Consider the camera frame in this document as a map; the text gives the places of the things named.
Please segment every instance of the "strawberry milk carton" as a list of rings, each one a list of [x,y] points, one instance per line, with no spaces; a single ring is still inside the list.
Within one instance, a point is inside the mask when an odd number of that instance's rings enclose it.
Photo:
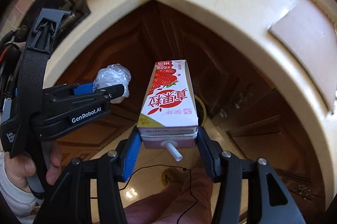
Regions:
[[[154,66],[138,129],[146,148],[195,147],[198,117],[186,60],[160,61]]]

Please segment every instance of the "cabinet door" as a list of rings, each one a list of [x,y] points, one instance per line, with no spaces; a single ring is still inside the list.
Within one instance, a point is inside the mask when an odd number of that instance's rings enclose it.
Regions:
[[[247,88],[256,92],[241,102],[242,109],[268,92],[268,84],[230,44],[180,12],[160,3],[158,8],[173,56],[187,60],[193,91],[208,115],[213,117]]]
[[[112,114],[61,138],[63,164],[74,156],[90,158],[138,119],[156,61],[173,55],[158,10],[150,2],[111,26],[67,68],[57,84],[88,83],[108,65],[120,63],[132,76],[129,97],[112,104]]]
[[[263,157],[270,162],[298,201],[307,223],[312,223],[314,215],[324,212],[323,180],[315,151],[301,123],[277,90],[241,115],[228,118],[220,128],[248,159],[255,161]]]

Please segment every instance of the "human hand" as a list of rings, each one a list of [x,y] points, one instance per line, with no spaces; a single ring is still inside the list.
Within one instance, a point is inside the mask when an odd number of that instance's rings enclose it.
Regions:
[[[50,150],[50,167],[45,176],[50,185],[54,185],[61,174],[61,158],[60,146],[56,142],[53,142]],[[25,192],[31,192],[26,177],[32,176],[36,172],[36,166],[33,160],[26,155],[18,155],[10,159],[8,152],[5,153],[4,159],[8,179]]]

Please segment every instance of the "metal screw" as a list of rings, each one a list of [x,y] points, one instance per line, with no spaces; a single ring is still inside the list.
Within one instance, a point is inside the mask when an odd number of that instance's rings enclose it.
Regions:
[[[227,118],[227,113],[224,109],[220,109],[220,116],[225,119]]]
[[[80,164],[80,159],[79,158],[73,158],[72,160],[71,160],[71,163],[73,164],[73,165],[78,165],[78,164]]]
[[[115,156],[117,156],[117,151],[116,150],[110,150],[107,155],[111,158],[114,158]]]
[[[222,151],[221,155],[225,158],[230,158],[231,157],[231,152],[230,151]]]
[[[264,158],[259,158],[257,162],[261,165],[267,165],[267,160],[265,160]]]

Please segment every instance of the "cutting board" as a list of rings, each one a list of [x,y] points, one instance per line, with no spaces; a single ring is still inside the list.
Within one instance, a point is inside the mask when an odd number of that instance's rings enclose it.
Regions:
[[[337,37],[329,18],[311,0],[302,0],[269,32],[299,60],[332,111],[337,89]]]

